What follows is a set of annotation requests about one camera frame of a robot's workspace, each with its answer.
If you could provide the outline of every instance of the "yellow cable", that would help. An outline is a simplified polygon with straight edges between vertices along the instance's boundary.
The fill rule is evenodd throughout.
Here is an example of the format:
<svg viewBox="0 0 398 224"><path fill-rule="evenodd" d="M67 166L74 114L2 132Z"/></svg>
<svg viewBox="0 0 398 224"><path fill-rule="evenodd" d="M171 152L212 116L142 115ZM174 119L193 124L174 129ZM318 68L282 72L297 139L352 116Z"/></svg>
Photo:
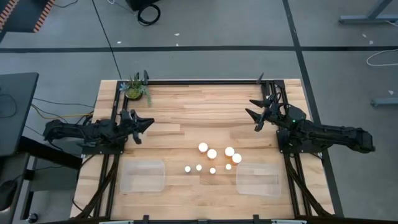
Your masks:
<svg viewBox="0 0 398 224"><path fill-rule="evenodd" d="M43 119L58 119L58 118L77 118L77 117L82 117L82 116L88 116L91 115L91 113L86 113L86 114L68 114L68 115L63 115L63 116L58 116L58 117L46 117L43 116L40 111L39 111L39 107L37 107L34 104L31 104L31 107L33 107L36 112L43 118Z"/></svg>

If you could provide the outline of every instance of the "desk leg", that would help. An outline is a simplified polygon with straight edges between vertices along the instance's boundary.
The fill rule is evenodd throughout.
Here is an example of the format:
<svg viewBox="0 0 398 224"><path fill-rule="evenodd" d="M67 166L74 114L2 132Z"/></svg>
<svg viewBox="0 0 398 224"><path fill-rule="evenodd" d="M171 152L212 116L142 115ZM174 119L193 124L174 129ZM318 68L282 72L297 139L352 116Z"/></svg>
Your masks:
<svg viewBox="0 0 398 224"><path fill-rule="evenodd" d="M45 146L37 141L22 136L18 145L19 152L27 152L31 156L45 159L61 166L79 170L81 166L81 158L77 158L66 152L58 151L49 146Z"/></svg>
<svg viewBox="0 0 398 224"><path fill-rule="evenodd" d="M363 16L340 16L339 22L346 23L370 23L370 22L395 22L398 21L398 15L380 15L392 0L379 0L372 10Z"/></svg>

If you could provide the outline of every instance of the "potted plant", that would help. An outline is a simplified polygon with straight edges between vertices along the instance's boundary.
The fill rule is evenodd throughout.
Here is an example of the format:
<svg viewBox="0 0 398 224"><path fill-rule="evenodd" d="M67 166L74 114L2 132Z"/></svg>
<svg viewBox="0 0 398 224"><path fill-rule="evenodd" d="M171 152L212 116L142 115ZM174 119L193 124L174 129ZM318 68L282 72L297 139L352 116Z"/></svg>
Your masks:
<svg viewBox="0 0 398 224"><path fill-rule="evenodd" d="M132 101L140 100L143 94L145 94L147 95L148 105L151 106L152 104L148 87L144 84L143 80L139 79L139 73L134 76L134 79L130 77L129 81L122 83L119 90L124 91L124 95Z"/></svg>

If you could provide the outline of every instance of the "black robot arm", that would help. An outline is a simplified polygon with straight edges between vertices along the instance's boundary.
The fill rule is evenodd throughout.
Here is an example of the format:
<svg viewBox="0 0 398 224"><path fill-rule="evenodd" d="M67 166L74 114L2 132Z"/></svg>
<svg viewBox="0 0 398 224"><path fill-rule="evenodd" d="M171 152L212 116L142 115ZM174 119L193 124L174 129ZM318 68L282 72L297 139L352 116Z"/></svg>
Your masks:
<svg viewBox="0 0 398 224"><path fill-rule="evenodd" d="M262 114L246 109L256 123L254 130L260 131L264 121L281 127L277 137L279 147L284 153L322 152L333 144L344 145L361 153L374 151L372 136L361 128L314 124L306 120L307 115L301 109L278 103L275 95L263 101L250 100L250 102L264 108Z"/></svg>
<svg viewBox="0 0 398 224"><path fill-rule="evenodd" d="M152 123L153 118L140 118L134 110L122 110L118 125L110 119L97 120L93 124L66 124L56 119L45 125L44 139L52 142L65 137L84 139L86 146L106 147L123 146L127 137L132 134L136 144L141 144L138 133L143 133Z"/></svg>

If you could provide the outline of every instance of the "green plant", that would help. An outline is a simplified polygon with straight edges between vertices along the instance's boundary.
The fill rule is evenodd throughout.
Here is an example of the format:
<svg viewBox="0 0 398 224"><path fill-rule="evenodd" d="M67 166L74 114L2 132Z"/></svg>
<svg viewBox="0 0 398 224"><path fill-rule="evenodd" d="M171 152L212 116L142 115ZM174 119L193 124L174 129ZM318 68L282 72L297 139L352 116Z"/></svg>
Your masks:
<svg viewBox="0 0 398 224"><path fill-rule="evenodd" d="M126 96L132 99L136 99L141 94L145 94L147 95L148 105L151 106L152 104L152 97L148 87L144 84L144 81L139 79L138 73L134 76L134 79L130 76L130 80L127 83L122 83L119 90L125 91Z"/></svg>

